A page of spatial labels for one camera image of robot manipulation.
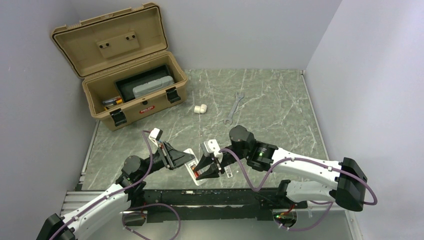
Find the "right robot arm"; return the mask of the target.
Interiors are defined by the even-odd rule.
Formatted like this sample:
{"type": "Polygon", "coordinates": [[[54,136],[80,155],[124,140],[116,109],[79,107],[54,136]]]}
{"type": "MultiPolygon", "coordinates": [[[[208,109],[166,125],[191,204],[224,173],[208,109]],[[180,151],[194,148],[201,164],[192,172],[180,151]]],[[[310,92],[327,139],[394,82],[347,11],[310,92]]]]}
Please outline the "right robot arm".
{"type": "Polygon", "coordinates": [[[368,202],[368,178],[358,163],[348,157],[342,161],[323,160],[289,152],[276,145],[255,139],[252,132],[237,125],[229,131],[231,144],[220,148],[215,139],[204,141],[203,156],[189,166],[193,181],[218,178],[226,167],[238,163],[247,184],[259,192],[271,173],[290,173],[306,182],[281,180],[276,203],[287,208],[304,201],[330,202],[353,212],[361,212],[368,202]]]}

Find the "white pvc elbow fitting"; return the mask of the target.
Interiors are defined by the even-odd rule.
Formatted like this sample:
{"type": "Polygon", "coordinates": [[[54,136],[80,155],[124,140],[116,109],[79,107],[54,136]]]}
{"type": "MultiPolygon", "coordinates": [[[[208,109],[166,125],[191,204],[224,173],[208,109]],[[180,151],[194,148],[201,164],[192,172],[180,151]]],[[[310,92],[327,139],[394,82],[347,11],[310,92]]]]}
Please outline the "white pvc elbow fitting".
{"type": "Polygon", "coordinates": [[[207,112],[208,106],[206,104],[195,105],[193,112],[195,114],[205,114],[207,112]]]}

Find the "white battery cover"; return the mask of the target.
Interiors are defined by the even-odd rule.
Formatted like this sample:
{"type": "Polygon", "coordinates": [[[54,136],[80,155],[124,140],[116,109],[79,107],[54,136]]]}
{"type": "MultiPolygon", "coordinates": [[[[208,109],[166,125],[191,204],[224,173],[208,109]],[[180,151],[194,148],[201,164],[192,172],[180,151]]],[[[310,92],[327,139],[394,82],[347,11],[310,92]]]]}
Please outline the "white battery cover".
{"type": "Polygon", "coordinates": [[[224,167],[224,171],[225,171],[227,178],[233,177],[233,173],[232,173],[232,170],[231,170],[229,165],[224,167]]]}

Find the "orange red AA battery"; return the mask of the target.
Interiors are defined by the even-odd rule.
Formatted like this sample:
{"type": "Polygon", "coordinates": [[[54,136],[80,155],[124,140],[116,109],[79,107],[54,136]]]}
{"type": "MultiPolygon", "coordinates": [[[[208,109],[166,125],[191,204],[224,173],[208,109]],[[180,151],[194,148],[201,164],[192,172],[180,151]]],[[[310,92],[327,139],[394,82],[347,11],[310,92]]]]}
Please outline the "orange red AA battery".
{"type": "Polygon", "coordinates": [[[192,172],[193,172],[194,176],[197,178],[197,177],[199,176],[199,173],[198,173],[197,171],[195,171],[195,169],[196,169],[197,165],[196,165],[195,163],[193,163],[193,164],[191,164],[189,167],[190,167],[190,169],[192,170],[192,172]]]}

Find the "white remote control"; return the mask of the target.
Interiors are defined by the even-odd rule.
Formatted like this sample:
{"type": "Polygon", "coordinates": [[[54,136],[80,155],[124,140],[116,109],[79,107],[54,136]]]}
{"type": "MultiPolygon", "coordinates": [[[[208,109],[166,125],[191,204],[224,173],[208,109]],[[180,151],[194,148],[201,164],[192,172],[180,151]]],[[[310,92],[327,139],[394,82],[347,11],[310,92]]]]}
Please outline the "white remote control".
{"type": "Polygon", "coordinates": [[[190,175],[190,177],[192,178],[193,182],[195,183],[196,186],[200,186],[204,183],[207,182],[206,179],[201,179],[201,180],[196,180],[196,178],[203,173],[203,170],[198,170],[198,171],[194,171],[194,169],[196,168],[196,166],[199,163],[199,160],[197,159],[197,157],[195,156],[193,150],[191,148],[187,148],[186,150],[183,151],[184,153],[188,153],[190,155],[193,156],[193,159],[186,162],[184,165],[190,175]]]}

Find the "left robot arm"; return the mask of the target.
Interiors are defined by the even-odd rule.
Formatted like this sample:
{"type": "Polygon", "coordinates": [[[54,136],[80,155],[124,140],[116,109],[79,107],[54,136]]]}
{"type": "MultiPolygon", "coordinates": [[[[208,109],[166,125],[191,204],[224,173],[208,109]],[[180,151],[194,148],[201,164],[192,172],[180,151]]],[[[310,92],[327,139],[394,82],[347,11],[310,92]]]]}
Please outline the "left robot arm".
{"type": "Polygon", "coordinates": [[[176,150],[167,142],[159,143],[156,152],[148,158],[131,155],[126,158],[121,174],[107,190],[78,209],[59,216],[49,216],[38,236],[38,240],[86,240],[106,222],[121,212],[141,210],[157,206],[145,197],[145,178],[163,168],[174,170],[192,165],[198,159],[188,148],[176,150]]]}

